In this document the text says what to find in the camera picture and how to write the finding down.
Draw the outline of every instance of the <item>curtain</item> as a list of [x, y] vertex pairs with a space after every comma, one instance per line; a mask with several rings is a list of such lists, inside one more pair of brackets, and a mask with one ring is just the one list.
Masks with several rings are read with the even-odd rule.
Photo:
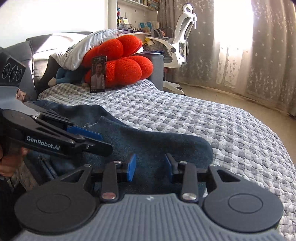
[[161, 0], [161, 26], [174, 28], [185, 3], [197, 14], [187, 63], [168, 81], [260, 101], [296, 116], [296, 12], [290, 0]]

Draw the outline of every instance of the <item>red flower-shaped pillow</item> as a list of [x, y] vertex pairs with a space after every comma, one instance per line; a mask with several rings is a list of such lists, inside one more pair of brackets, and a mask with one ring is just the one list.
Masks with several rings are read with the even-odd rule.
[[[142, 47], [140, 39], [133, 35], [122, 35], [110, 39], [86, 53], [81, 65], [91, 68], [92, 58], [107, 56], [105, 87], [130, 85], [146, 79], [153, 72], [152, 62], [143, 56], [130, 56]], [[85, 82], [90, 84], [91, 70], [85, 75]]]

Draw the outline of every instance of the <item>desk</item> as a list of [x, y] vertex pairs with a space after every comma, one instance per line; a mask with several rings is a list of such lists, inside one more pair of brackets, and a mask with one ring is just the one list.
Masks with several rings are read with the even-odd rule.
[[130, 33], [129, 35], [136, 36], [138, 39], [140, 39], [142, 42], [145, 42], [145, 37], [146, 36], [151, 36], [150, 33], [143, 33], [143, 32], [136, 32], [136, 33]]

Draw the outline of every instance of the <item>camera lens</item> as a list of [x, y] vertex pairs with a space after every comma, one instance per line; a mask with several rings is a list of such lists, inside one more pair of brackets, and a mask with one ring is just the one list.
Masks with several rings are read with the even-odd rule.
[[9, 81], [10, 81], [10, 82], [13, 81], [13, 79], [14, 79], [15, 76], [16, 76], [16, 74], [17, 74], [17, 66], [15, 65], [15, 66], [12, 68], [12, 70], [11, 70], [11, 72], [10, 72], [10, 75], [9, 75]]
[[17, 73], [16, 78], [15, 78], [16, 81], [20, 81], [21, 76], [22, 76], [22, 70], [20, 69], [20, 70], [18, 71], [18, 73]]
[[5, 79], [8, 76], [9, 71], [10, 71], [10, 64], [8, 63], [3, 69], [2, 79]]

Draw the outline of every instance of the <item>checkered bedspread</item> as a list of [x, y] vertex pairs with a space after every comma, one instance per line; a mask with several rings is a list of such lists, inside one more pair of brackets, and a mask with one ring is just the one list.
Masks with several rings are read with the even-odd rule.
[[279, 232], [296, 240], [295, 167], [279, 137], [250, 113], [159, 91], [148, 80], [95, 94], [59, 84], [45, 90], [39, 99], [68, 106], [98, 104], [130, 127], [205, 138], [213, 148], [214, 164], [279, 196], [284, 205]]

